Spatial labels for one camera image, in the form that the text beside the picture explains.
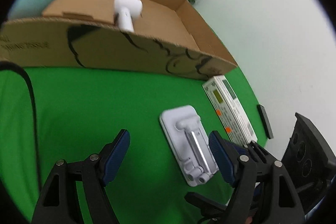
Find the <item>large cardboard tray box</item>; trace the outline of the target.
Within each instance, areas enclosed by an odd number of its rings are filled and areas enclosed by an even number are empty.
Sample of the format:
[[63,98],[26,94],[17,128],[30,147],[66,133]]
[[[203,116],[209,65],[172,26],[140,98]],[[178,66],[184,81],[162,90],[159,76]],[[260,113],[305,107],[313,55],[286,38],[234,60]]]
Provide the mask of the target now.
[[1,27],[1,60],[22,67],[85,67],[209,79],[237,64],[187,0],[141,0],[134,32],[95,21],[19,18]]

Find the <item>white folding phone stand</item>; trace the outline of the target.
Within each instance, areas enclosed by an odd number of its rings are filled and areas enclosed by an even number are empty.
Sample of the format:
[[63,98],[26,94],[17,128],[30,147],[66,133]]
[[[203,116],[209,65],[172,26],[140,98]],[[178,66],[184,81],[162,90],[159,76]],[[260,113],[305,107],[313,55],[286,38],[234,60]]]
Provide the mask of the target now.
[[190,105],[165,110],[159,121],[187,184],[206,184],[219,169],[196,110]]

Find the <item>small black flat device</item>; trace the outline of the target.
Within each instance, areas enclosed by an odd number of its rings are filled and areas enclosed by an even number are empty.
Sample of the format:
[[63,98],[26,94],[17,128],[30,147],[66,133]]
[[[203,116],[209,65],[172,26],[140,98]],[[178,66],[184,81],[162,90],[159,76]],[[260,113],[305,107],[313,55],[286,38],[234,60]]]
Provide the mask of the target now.
[[258,110],[258,113],[260,115],[260,119],[261,119],[262,125],[264,127],[266,137],[268,139],[273,139],[274,135],[273,135],[272,128],[270,126],[270,122],[269,122],[268,115],[266,113],[265,107],[261,104],[258,104],[257,105],[257,110]]

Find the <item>long brown cardboard box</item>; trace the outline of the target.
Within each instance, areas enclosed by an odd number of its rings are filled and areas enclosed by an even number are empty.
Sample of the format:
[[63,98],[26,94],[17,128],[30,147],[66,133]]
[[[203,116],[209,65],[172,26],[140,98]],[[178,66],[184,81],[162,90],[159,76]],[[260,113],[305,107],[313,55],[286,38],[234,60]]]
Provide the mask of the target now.
[[114,24],[114,0],[54,0],[42,12],[61,17]]

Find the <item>white medicine box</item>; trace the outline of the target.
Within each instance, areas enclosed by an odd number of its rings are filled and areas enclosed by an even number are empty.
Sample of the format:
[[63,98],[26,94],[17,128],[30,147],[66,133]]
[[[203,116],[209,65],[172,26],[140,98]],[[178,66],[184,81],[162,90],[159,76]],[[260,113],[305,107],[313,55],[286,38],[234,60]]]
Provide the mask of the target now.
[[225,76],[212,77],[202,88],[232,143],[244,146],[257,141],[252,124]]

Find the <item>white handheld fan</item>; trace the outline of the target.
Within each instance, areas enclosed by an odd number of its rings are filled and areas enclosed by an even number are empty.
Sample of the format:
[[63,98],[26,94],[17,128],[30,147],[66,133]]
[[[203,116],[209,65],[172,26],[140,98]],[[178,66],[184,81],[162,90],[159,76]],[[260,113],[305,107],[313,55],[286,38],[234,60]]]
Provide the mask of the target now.
[[114,0],[116,25],[121,30],[134,32],[133,22],[141,16],[142,9],[141,0]]

